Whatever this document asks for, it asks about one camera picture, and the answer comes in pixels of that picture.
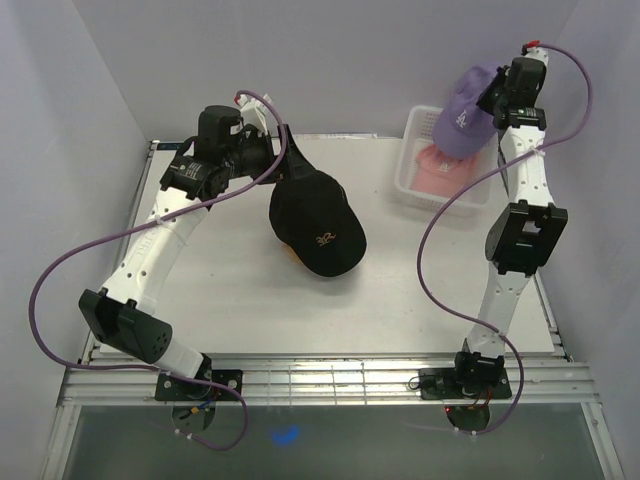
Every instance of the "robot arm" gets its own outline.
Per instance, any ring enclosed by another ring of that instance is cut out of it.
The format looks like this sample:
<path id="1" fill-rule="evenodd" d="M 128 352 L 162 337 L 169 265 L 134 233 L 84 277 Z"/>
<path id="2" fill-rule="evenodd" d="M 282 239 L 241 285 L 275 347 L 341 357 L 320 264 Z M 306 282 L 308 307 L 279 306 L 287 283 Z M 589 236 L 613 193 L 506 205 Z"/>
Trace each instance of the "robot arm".
<path id="1" fill-rule="evenodd" d="M 255 179 L 273 164 L 271 137 L 259 102 L 246 98 L 240 102 L 242 110 L 211 106 L 201 113 L 198 136 L 183 143 L 160 181 L 147 218 L 158 225 L 135 238 L 99 292 L 85 290 L 79 301 L 100 342 L 187 378 L 207 378 L 211 360 L 173 338 L 171 326 L 153 314 L 171 268 L 207 209 L 168 221 L 161 217 L 215 198 L 226 190 L 231 179 Z M 288 178 L 296 165 L 308 164 L 285 128 L 289 142 L 281 147 L 286 149 L 284 161 L 263 183 Z M 186 156 L 192 144 L 193 156 Z"/>
<path id="2" fill-rule="evenodd" d="M 549 192 L 544 154 L 535 150 L 545 137 L 544 111 L 534 104 L 547 60 L 544 49 L 528 49 L 508 71 L 499 70 L 478 101 L 493 114 L 501 132 L 503 162 L 534 150 L 509 172 L 505 182 L 509 205 L 489 231 L 485 245 L 489 277 L 478 318 L 503 333 L 509 330 L 522 291 L 538 267 L 546 264 L 567 222 L 566 210 L 555 206 Z M 474 325 L 456 364 L 462 377 L 476 383 L 475 388 L 495 386 L 504 374 L 504 342 L 495 332 Z"/>

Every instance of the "white enclosure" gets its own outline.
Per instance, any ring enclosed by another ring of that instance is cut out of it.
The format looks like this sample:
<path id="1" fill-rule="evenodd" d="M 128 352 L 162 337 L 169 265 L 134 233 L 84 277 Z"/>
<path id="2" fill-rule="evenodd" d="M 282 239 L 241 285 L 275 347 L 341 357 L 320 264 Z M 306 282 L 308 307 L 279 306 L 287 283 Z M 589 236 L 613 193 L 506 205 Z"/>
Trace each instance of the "white enclosure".
<path id="1" fill-rule="evenodd" d="M 585 132 L 546 157 L 569 224 L 541 274 L 568 352 L 591 364 L 626 476 L 640 478 L 637 1 L 3 0 L 0 25 L 2 478 L 37 478 L 64 373 L 30 336 L 31 287 L 59 254 L 125 226 L 148 141 L 191 135 L 202 108 L 238 88 L 269 92 L 294 133 L 397 137 L 414 105 L 442 106 L 473 63 L 508 63 L 533 39 L 570 49 L 594 82 Z M 553 55 L 547 138 L 584 100 L 577 69 Z M 88 331 L 79 292 L 115 249 L 82 254 L 43 290 L 43 335 L 69 360 Z"/>

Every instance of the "purple cable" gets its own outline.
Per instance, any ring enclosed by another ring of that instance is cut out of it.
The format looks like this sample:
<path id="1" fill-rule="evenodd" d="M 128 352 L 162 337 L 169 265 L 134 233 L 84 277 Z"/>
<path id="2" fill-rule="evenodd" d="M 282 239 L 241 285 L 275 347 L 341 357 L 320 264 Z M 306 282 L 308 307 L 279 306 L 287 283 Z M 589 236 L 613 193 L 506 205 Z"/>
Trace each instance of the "purple cable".
<path id="1" fill-rule="evenodd" d="M 565 55 L 565 56 L 569 57 L 571 60 L 573 60 L 573 62 L 580 69 L 580 72 L 582 72 L 582 75 L 583 75 L 583 77 L 585 79 L 585 82 L 587 84 L 587 107 L 585 109 L 585 112 L 584 112 L 584 115 L 582 117 L 582 120 L 580 121 L 580 124 L 570 134 L 568 134 L 568 135 L 566 135 L 564 137 L 560 137 L 557 140 L 552 140 L 550 142 L 543 143 L 542 145 L 540 145 L 540 147 L 537 148 L 537 150 L 542 150 L 542 149 L 545 149 L 545 148 L 548 148 L 548 147 L 552 147 L 553 145 L 558 145 L 559 143 L 563 143 L 563 142 L 566 142 L 568 140 L 571 140 L 573 137 L 575 137 L 576 135 L 578 135 L 578 133 L 580 133 L 582 131 L 582 129 L 584 128 L 584 126 L 587 123 L 587 120 L 589 119 L 589 116 L 591 115 L 591 107 L 593 105 L 593 85 L 591 84 L 591 77 L 589 77 L 589 74 L 587 73 L 586 68 L 584 67 L 582 62 L 580 60 L 578 60 L 572 53 L 568 52 L 567 50 L 565 50 L 563 48 L 556 47 L 556 46 L 553 46 L 553 45 L 548 45 L 548 44 L 545 44 L 545 43 L 540 43 L 538 46 L 541 47 L 541 48 L 546 48 L 548 50 L 554 50 L 556 52 L 562 53 L 563 55 Z M 473 187 L 478 185 L 480 182 L 483 182 L 486 179 L 496 175 L 497 173 L 500 173 L 500 172 L 506 170 L 507 168 L 512 167 L 516 163 L 522 162 L 526 158 L 529 158 L 531 155 L 533 155 L 533 153 L 534 153 L 534 150 L 531 150 L 531 151 L 529 151 L 527 153 L 524 153 L 524 154 L 520 155 L 517 158 L 514 158 L 510 162 L 505 163 L 504 165 L 496 168 L 495 170 L 491 170 L 490 172 L 482 175 L 480 178 L 475 180 L 470 185 L 467 185 L 466 187 L 464 187 L 462 190 L 460 190 L 458 193 L 456 193 L 453 197 L 451 197 L 449 199 L 449 201 L 447 201 L 447 203 L 445 203 L 440 208 L 440 210 L 438 210 L 436 212 L 436 214 L 433 216 L 433 218 L 429 222 L 429 225 L 427 226 L 427 229 L 425 230 L 424 235 L 422 236 L 422 240 L 420 241 L 420 247 L 418 248 L 418 258 L 417 258 L 418 280 L 420 281 L 420 286 L 422 287 L 424 292 L 427 294 L 427 296 L 431 299 L 431 301 L 433 303 L 435 303 L 438 307 L 440 307 L 442 310 L 444 310 L 447 313 L 450 313 L 451 315 L 455 315 L 456 317 L 462 318 L 463 320 L 467 320 L 469 322 L 473 322 L 473 323 L 476 323 L 478 325 L 482 325 L 483 327 L 488 328 L 492 332 L 497 333 L 500 336 L 500 339 L 502 339 L 504 341 L 504 343 L 506 343 L 508 345 L 508 347 L 511 349 L 511 351 L 513 352 L 513 354 L 516 357 L 516 361 L 518 362 L 518 370 L 520 372 L 520 381 L 518 382 L 518 390 L 516 392 L 515 397 L 513 398 L 513 402 L 511 403 L 511 405 L 509 405 L 509 408 L 504 413 L 504 415 L 502 417 L 500 417 L 490 427 L 487 427 L 487 428 L 485 428 L 483 430 L 478 430 L 478 431 L 460 430 L 461 432 L 466 433 L 466 434 L 470 434 L 470 435 L 474 435 L 474 434 L 478 434 L 479 435 L 479 434 L 483 434 L 483 433 L 493 432 L 498 427 L 500 427 L 500 425 L 502 425 L 504 422 L 506 422 L 507 419 L 511 416 L 511 414 L 515 410 L 516 406 L 518 405 L 518 402 L 520 401 L 520 397 L 522 396 L 522 390 L 524 389 L 524 366 L 522 365 L 522 357 L 520 356 L 520 353 L 518 353 L 518 351 L 516 350 L 515 345 L 513 345 L 513 343 L 511 343 L 511 341 L 507 338 L 507 336 L 503 335 L 502 332 L 500 332 L 499 329 L 497 329 L 496 327 L 494 327 L 490 323 L 484 322 L 484 321 L 482 321 L 482 320 L 480 320 L 478 318 L 471 317 L 471 316 L 466 315 L 464 313 L 460 313 L 460 312 L 454 310 L 453 308 L 448 307 L 447 305 L 442 303 L 440 300 L 438 300 L 433 295 L 431 290 L 429 290 L 429 287 L 427 287 L 427 284 L 425 283 L 425 280 L 424 280 L 424 277 L 423 277 L 423 274 L 422 274 L 422 255 L 424 253 L 424 246 L 425 246 L 425 244 L 427 242 L 427 239 L 429 238 L 429 235 L 433 231 L 433 227 L 435 226 L 436 222 L 442 216 L 442 214 L 447 210 L 447 208 L 449 208 L 453 204 L 453 202 L 455 202 L 457 199 L 459 199 L 467 191 L 469 191 L 470 189 L 472 189 Z M 421 428 L 421 429 L 424 429 L 424 430 L 450 431 L 450 429 L 448 429 L 448 428 L 445 429 L 445 428 L 438 428 L 438 427 L 427 427 L 427 426 L 413 425 L 413 424 L 406 424 L 406 425 L 414 427 L 414 428 Z"/>
<path id="2" fill-rule="evenodd" d="M 199 208 L 205 208 L 205 207 L 208 207 L 210 205 L 215 205 L 216 203 L 223 202 L 223 201 L 228 200 L 230 198 L 237 197 L 241 193 L 244 193 L 244 192 L 252 189 L 256 185 L 258 185 L 260 182 L 262 182 L 264 179 L 266 179 L 269 175 L 271 175 L 271 173 L 273 173 L 273 171 L 276 168 L 278 168 L 278 165 L 280 164 L 280 162 L 284 158 L 284 153 L 285 153 L 286 145 L 287 145 L 287 131 L 284 128 L 284 122 L 282 121 L 282 118 L 280 117 L 278 112 L 275 110 L 275 108 L 273 108 L 268 102 L 266 102 L 257 93 L 251 92 L 249 90 L 239 90 L 238 93 L 236 93 L 236 96 L 238 96 L 238 95 L 247 95 L 248 97 L 252 97 L 252 98 L 258 100 L 259 102 L 261 102 L 267 108 L 267 110 L 269 110 L 269 112 L 271 112 L 271 114 L 275 118 L 276 122 L 278 123 L 278 131 L 279 131 L 279 134 L 280 134 L 280 152 L 278 153 L 278 156 L 276 157 L 275 161 L 273 162 L 273 165 L 271 165 L 262 175 L 260 175 L 258 178 L 253 180 L 251 183 L 245 185 L 244 187 L 239 188 L 238 190 L 234 190 L 233 192 L 227 193 L 225 195 L 221 195 L 221 196 L 219 196 L 217 198 L 214 198 L 214 199 L 211 199 L 211 200 L 207 200 L 206 202 L 202 202 L 202 203 L 199 203 L 197 205 L 191 205 L 189 207 L 185 207 L 185 208 L 182 208 L 180 210 L 176 210 L 175 212 L 168 213 L 167 215 L 165 215 L 165 216 L 163 216 L 161 218 L 162 221 L 166 222 L 166 221 L 171 220 L 172 218 L 178 217 L 180 215 L 184 215 L 185 213 L 192 212 L 192 211 L 197 210 Z M 124 232 L 114 233 L 113 235 L 107 235 L 106 237 L 100 238 L 98 240 L 93 240 L 91 242 L 85 243 L 84 245 L 80 245 L 79 247 L 76 247 L 76 248 L 74 248 L 72 250 L 69 250 L 67 253 L 61 255 L 59 258 L 54 260 L 53 263 L 51 265 L 49 265 L 44 270 L 44 272 L 42 272 L 40 277 L 38 277 L 38 280 L 36 281 L 36 284 L 34 285 L 33 290 L 31 291 L 31 296 L 29 297 L 28 316 L 29 316 L 29 327 L 31 328 L 31 333 L 33 334 L 33 338 L 35 339 L 36 343 L 38 344 L 38 347 L 40 347 L 40 350 L 42 350 L 42 352 L 47 357 L 49 357 L 51 360 L 53 360 L 54 362 L 56 362 L 56 363 L 58 363 L 60 365 L 63 365 L 65 367 L 67 367 L 67 368 L 74 368 L 76 370 L 93 370 L 93 371 L 98 371 L 98 370 L 149 370 L 149 371 L 159 371 L 159 369 L 157 367 L 154 367 L 152 365 L 147 365 L 147 364 L 133 364 L 133 365 L 131 365 L 131 364 L 128 364 L 128 365 L 81 365 L 81 364 L 77 364 L 77 363 L 74 363 L 74 362 L 69 362 L 68 360 L 64 360 L 63 358 L 60 358 L 59 356 L 57 356 L 55 353 L 53 353 L 49 349 L 49 347 L 47 347 L 47 345 L 44 343 L 44 340 L 42 339 L 42 336 L 40 335 L 40 332 L 38 331 L 38 325 L 36 323 L 36 300 L 38 298 L 38 293 L 40 293 L 40 289 L 42 288 L 42 285 L 44 284 L 44 282 L 47 279 L 47 277 L 62 262 L 64 262 L 65 260 L 68 260 L 69 258 L 73 257 L 74 255 L 77 255 L 80 252 L 84 252 L 85 250 L 88 250 L 90 248 L 97 247 L 98 245 L 102 245 L 104 243 L 108 243 L 108 242 L 111 242 L 113 240 L 117 240 L 119 238 L 127 237 L 129 235 L 133 235 L 134 233 L 141 232 L 141 231 L 146 230 L 148 228 L 153 228 L 153 227 L 155 227 L 157 225 L 158 225 L 158 222 L 155 222 L 155 221 L 147 222 L 147 223 L 145 223 L 143 225 L 139 225 L 137 227 L 131 228 L 131 229 L 126 230 Z M 181 380 L 181 381 L 184 381 L 184 382 L 197 383 L 199 385 L 208 385 L 210 387 L 219 388 L 221 390 L 227 391 L 227 392 L 231 393 L 232 395 L 236 396 L 238 398 L 238 400 L 240 401 L 240 403 L 242 404 L 242 409 L 243 409 L 243 412 L 244 412 L 244 425 L 242 427 L 242 431 L 240 432 L 240 435 L 233 442 L 231 442 L 227 446 L 219 447 L 219 446 L 216 446 L 216 445 L 213 445 L 213 444 L 209 443 L 207 440 L 197 438 L 195 435 L 192 436 L 192 438 L 194 440 L 202 443 L 203 445 L 206 445 L 207 447 L 209 447 L 209 448 L 211 448 L 213 450 L 226 451 L 226 450 L 229 450 L 229 449 L 235 447 L 244 438 L 245 434 L 247 433 L 248 426 L 249 426 L 249 411 L 247 409 L 247 404 L 244 401 L 244 398 L 239 393 L 237 393 L 235 390 L 227 387 L 226 385 L 222 385 L 222 384 L 219 384 L 219 383 L 208 382 L 208 381 L 204 381 L 204 380 L 196 380 L 196 379 L 193 379 L 193 378 L 186 378 L 186 377 L 182 377 L 180 375 L 176 375 L 176 374 L 173 374 L 173 373 L 170 373 L 170 375 L 172 377 L 176 378 L 177 380 Z"/>

